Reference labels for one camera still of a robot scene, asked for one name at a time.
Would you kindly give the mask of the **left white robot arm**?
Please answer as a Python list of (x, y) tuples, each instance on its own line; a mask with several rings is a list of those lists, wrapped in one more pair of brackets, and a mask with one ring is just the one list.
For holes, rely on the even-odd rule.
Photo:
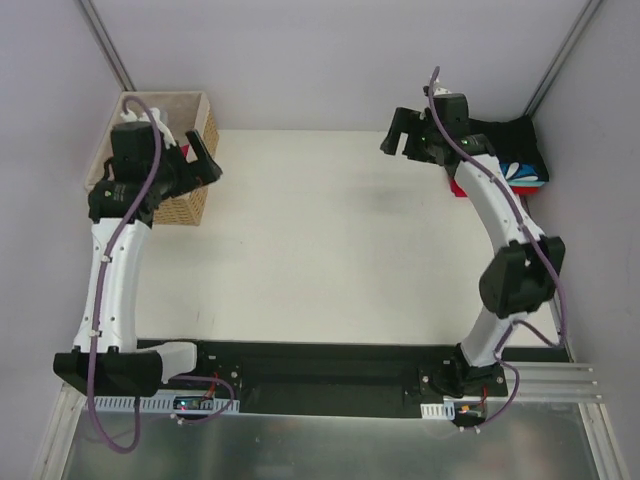
[(175, 376), (191, 389), (210, 380), (212, 367), (194, 343), (140, 349), (135, 331), (142, 254), (156, 211), (222, 175), (199, 132), (186, 139), (194, 161), (147, 121), (111, 130), (112, 155), (88, 194), (93, 257), (83, 319), (71, 350), (53, 360), (54, 373), (85, 395), (151, 397)]

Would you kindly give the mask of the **wicker basket with liner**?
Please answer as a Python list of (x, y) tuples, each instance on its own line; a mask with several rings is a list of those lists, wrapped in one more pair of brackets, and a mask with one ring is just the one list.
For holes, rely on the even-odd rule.
[[(123, 217), (144, 184), (154, 157), (154, 138), (141, 107), (126, 95), (111, 116), (85, 180), (89, 218)], [(214, 161), (219, 135), (212, 107), (201, 91), (141, 92), (160, 129), (160, 166), (133, 218), (149, 226), (196, 226), (208, 186), (220, 179)]]

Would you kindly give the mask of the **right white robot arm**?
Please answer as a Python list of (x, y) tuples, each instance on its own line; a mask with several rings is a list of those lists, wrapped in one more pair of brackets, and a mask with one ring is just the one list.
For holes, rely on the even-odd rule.
[(473, 394), (497, 374), (514, 331), (558, 293), (566, 247), (525, 212), (505, 179), (497, 147), (470, 119), (464, 95), (437, 95), (422, 111), (396, 108), (380, 149), (443, 167), (489, 236), (494, 257), (479, 280), (482, 309), (451, 359), (430, 376), (440, 394)]

